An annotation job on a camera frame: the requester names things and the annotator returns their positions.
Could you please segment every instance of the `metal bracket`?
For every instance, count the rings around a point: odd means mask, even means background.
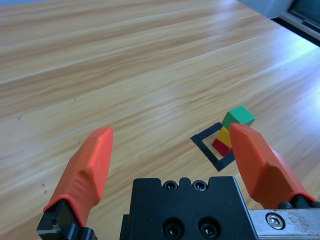
[[[260,240],[320,240],[320,209],[249,210],[249,214]],[[278,218],[268,222],[269,215]]]

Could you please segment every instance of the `wooden table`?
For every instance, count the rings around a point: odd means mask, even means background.
[[[101,126],[114,147],[87,224],[100,240],[119,239],[135,178],[235,176],[260,208],[235,162],[218,173],[190,140],[238,105],[320,198],[320,50],[236,0],[53,0],[1,8],[0,26],[1,239],[37,238]]]

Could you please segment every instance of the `silver screw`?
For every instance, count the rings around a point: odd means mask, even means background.
[[[265,219],[269,226],[274,229],[281,230],[285,227],[285,222],[277,214],[269,213]]]

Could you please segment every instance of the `stacked blocks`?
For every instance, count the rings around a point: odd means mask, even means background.
[[[212,146],[221,154],[221,156],[224,157],[228,155],[232,151],[229,135],[230,124],[245,124],[250,126],[255,119],[255,116],[244,106],[238,106],[231,111],[228,111],[222,121],[223,127],[213,141]]]

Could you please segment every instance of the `black square outline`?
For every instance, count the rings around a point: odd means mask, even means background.
[[[194,142],[194,144],[198,146],[198,148],[209,159],[218,172],[235,160],[234,152],[232,151],[228,155],[218,160],[217,157],[210,151],[210,149],[202,142],[202,140],[219,131],[222,127],[223,125],[221,122],[217,122],[206,130],[203,130],[202,132],[191,137],[191,140]]]

